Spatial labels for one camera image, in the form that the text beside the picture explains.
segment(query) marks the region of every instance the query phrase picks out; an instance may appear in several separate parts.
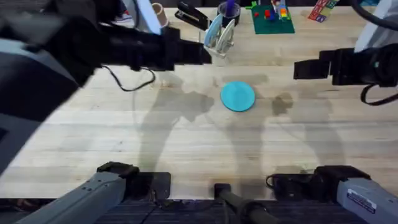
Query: label sticker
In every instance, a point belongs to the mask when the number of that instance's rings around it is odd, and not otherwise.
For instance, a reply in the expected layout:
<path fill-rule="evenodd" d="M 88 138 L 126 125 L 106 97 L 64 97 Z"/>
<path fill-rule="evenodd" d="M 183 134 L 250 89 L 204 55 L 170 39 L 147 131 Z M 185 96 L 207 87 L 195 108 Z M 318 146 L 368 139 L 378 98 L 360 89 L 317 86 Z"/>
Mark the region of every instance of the label sticker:
<path fill-rule="evenodd" d="M 363 197 L 362 195 L 356 193 L 356 191 L 352 189 L 347 190 L 347 197 L 348 199 L 352 200 L 353 202 L 357 203 L 359 206 L 365 208 L 368 212 L 374 214 L 377 209 L 377 205 L 367 199 L 366 197 Z"/>

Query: lego brick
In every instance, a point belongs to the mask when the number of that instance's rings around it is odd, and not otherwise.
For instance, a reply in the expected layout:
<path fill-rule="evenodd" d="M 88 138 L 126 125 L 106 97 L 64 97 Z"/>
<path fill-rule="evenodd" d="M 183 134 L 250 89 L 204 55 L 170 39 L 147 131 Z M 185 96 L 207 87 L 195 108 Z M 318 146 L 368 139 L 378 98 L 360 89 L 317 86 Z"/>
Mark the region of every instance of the lego brick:
<path fill-rule="evenodd" d="M 325 7 L 326 4 L 328 4 L 328 2 L 329 2 L 329 0 L 319 0 L 319 1 L 317 2 L 317 5 L 318 5 L 318 6 L 321 6 L 321 7 Z"/>
<path fill-rule="evenodd" d="M 331 12 L 331 9 L 328 7 L 324 7 L 321 11 L 321 13 L 319 13 L 319 15 L 323 15 L 325 17 L 329 16 Z"/>
<path fill-rule="evenodd" d="M 269 18 L 271 16 L 271 13 L 269 12 L 269 10 L 266 10 L 264 15 L 266 18 Z"/>
<path fill-rule="evenodd" d="M 318 17 L 315 19 L 317 22 L 323 22 L 325 21 L 326 16 L 324 15 L 318 15 Z"/>
<path fill-rule="evenodd" d="M 326 4 L 326 7 L 328 7 L 329 9 L 333 9 L 333 8 L 335 7 L 336 4 L 337 4 L 336 1 L 330 0 L 330 1 L 328 2 L 328 4 Z"/>
<path fill-rule="evenodd" d="M 323 7 L 315 5 L 314 8 L 312 9 L 312 12 L 320 13 L 322 9 Z"/>
<path fill-rule="evenodd" d="M 310 16 L 308 18 L 312 19 L 312 20 L 316 20 L 318 15 L 319 15 L 319 13 L 311 12 L 311 14 L 310 14 Z"/>
<path fill-rule="evenodd" d="M 275 11 L 273 7 L 271 7 L 270 12 L 269 20 L 273 21 L 275 19 Z"/>

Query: light wood tabletop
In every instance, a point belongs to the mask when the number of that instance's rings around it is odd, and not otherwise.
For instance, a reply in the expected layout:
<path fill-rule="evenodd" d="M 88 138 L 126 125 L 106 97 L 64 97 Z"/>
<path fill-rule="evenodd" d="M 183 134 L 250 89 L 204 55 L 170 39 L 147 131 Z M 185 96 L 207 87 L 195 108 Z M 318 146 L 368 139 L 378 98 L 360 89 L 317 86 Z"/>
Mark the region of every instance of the light wood tabletop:
<path fill-rule="evenodd" d="M 307 19 L 311 10 L 290 8 L 295 34 L 255 35 L 243 9 L 226 60 L 157 72 L 155 84 L 134 93 L 98 70 L 14 159 L 0 179 L 0 197 L 60 197 L 108 161 L 170 172 L 172 198 L 211 198 L 217 182 L 244 197 L 271 198 L 267 175 L 325 164 L 355 166 L 398 194 L 398 103 L 371 107 L 359 100 L 361 86 L 293 80 L 294 62 L 353 47 L 365 25 L 350 7 L 336 7 L 324 23 Z M 184 39 L 198 40 L 198 29 L 174 18 L 175 9 L 166 12 Z M 125 86 L 150 78 L 111 68 Z M 254 107 L 244 113 L 220 100 L 223 85 L 235 80 L 256 91 Z"/>

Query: wire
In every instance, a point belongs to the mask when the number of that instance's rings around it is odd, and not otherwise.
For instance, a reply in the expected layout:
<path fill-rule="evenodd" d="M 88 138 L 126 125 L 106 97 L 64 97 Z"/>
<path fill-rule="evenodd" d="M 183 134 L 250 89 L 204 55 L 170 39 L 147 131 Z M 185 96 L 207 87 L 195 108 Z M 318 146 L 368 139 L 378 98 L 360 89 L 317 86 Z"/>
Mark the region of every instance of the wire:
<path fill-rule="evenodd" d="M 112 70 L 111 70 L 108 66 L 103 65 L 103 68 L 108 69 L 108 71 L 110 72 L 110 74 L 112 75 L 112 77 L 114 78 L 114 80 L 116 81 L 116 83 L 118 84 L 118 86 L 120 87 L 120 89 L 122 89 L 123 91 L 126 91 L 126 92 L 139 90 L 139 89 L 141 89 L 141 88 L 143 88 L 143 87 L 145 87 L 145 86 L 147 86 L 147 85 L 149 85 L 149 84 L 155 82 L 155 80 L 156 80 L 155 73 L 154 73 L 151 69 L 149 69 L 149 68 L 141 68 L 141 69 L 144 69 L 144 70 L 147 70 L 147 71 L 151 72 L 151 74 L 152 74 L 152 79 L 149 80 L 149 81 L 147 81 L 147 82 L 144 82 L 143 84 L 141 84 L 141 85 L 139 85 L 139 86 L 137 86 L 137 87 L 135 87 L 135 88 L 126 89 L 126 88 L 123 87 L 123 85 L 122 85 L 122 83 L 120 82 L 120 80 L 118 79 L 118 77 L 112 72 Z"/>
<path fill-rule="evenodd" d="M 376 86 L 376 85 L 377 84 L 370 84 L 367 87 L 363 88 L 363 90 L 361 92 L 361 101 L 362 101 L 362 103 L 365 103 L 365 104 L 367 104 L 369 106 L 381 106 L 381 105 L 385 105 L 385 104 L 391 103 L 391 102 L 393 102 L 395 100 L 398 100 L 398 93 L 397 93 L 397 94 L 394 94 L 394 95 L 389 96 L 389 97 L 387 97 L 385 99 L 382 99 L 382 100 L 368 102 L 366 100 L 366 95 L 368 94 L 369 90 L 371 88 L 373 88 L 374 86 Z"/>
<path fill-rule="evenodd" d="M 270 188 L 270 189 L 273 190 L 273 189 L 274 189 L 274 186 L 271 185 L 271 184 L 269 184 L 269 182 L 268 182 L 268 180 L 271 179 L 271 178 L 274 178 L 274 174 L 267 176 L 267 178 L 266 178 L 266 185 L 267 185 L 268 188 Z"/>
<path fill-rule="evenodd" d="M 360 0 L 349 0 L 349 3 L 351 4 L 351 7 L 354 9 L 354 11 L 358 13 L 358 15 L 360 15 L 363 19 L 379 27 L 398 31 L 398 23 L 378 18 L 377 16 L 366 11 L 361 5 L 359 5 L 359 1 Z"/>
<path fill-rule="evenodd" d="M 223 201 L 223 208 L 224 208 L 224 223 L 229 224 L 229 214 L 228 214 L 228 207 L 226 206 L 226 202 Z"/>
<path fill-rule="evenodd" d="M 134 20 L 134 26 L 132 28 L 135 29 L 139 25 L 139 8 L 138 8 L 137 0 L 133 0 L 133 2 L 134 2 L 135 10 L 136 10 L 136 19 Z"/>
<path fill-rule="evenodd" d="M 145 221 L 150 217 L 150 215 L 158 208 L 158 206 L 154 206 L 151 211 L 147 213 L 147 215 L 141 220 L 140 224 L 144 224 Z"/>

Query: toy block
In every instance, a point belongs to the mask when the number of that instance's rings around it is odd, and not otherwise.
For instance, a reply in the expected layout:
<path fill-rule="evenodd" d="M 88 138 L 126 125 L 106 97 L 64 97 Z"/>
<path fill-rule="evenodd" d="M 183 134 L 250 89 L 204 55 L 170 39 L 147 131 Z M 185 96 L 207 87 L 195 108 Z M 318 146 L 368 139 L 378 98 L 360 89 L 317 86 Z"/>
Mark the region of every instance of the toy block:
<path fill-rule="evenodd" d="M 310 16 L 308 18 L 312 19 L 312 20 L 316 20 L 318 15 L 319 15 L 319 13 L 311 12 L 311 14 L 310 14 Z"/>
<path fill-rule="evenodd" d="M 325 21 L 326 16 L 324 15 L 318 15 L 318 17 L 315 19 L 317 22 L 323 22 Z"/>
<path fill-rule="evenodd" d="M 329 9 L 333 9 L 336 6 L 337 2 L 334 0 L 330 0 L 328 2 L 328 4 L 326 4 L 326 7 L 328 7 Z"/>
<path fill-rule="evenodd" d="M 321 6 L 315 5 L 315 7 L 313 8 L 312 12 L 316 12 L 316 13 L 319 14 L 322 11 L 322 9 L 323 8 Z"/>
<path fill-rule="evenodd" d="M 318 22 L 325 21 L 338 1 L 339 0 L 318 0 L 308 18 Z"/>
<path fill-rule="evenodd" d="M 326 4 L 328 4 L 329 0 L 319 0 L 317 2 L 317 5 L 321 6 L 321 7 L 325 7 Z"/>
<path fill-rule="evenodd" d="M 330 8 L 324 7 L 324 8 L 322 9 L 321 13 L 319 13 L 319 15 L 323 15 L 323 16 L 325 16 L 325 17 L 328 17 L 328 16 L 330 16 L 330 12 L 331 12 L 331 9 L 330 9 Z"/>
<path fill-rule="evenodd" d="M 266 10 L 264 13 L 265 17 L 268 19 L 271 16 L 271 13 L 269 12 L 269 10 Z"/>

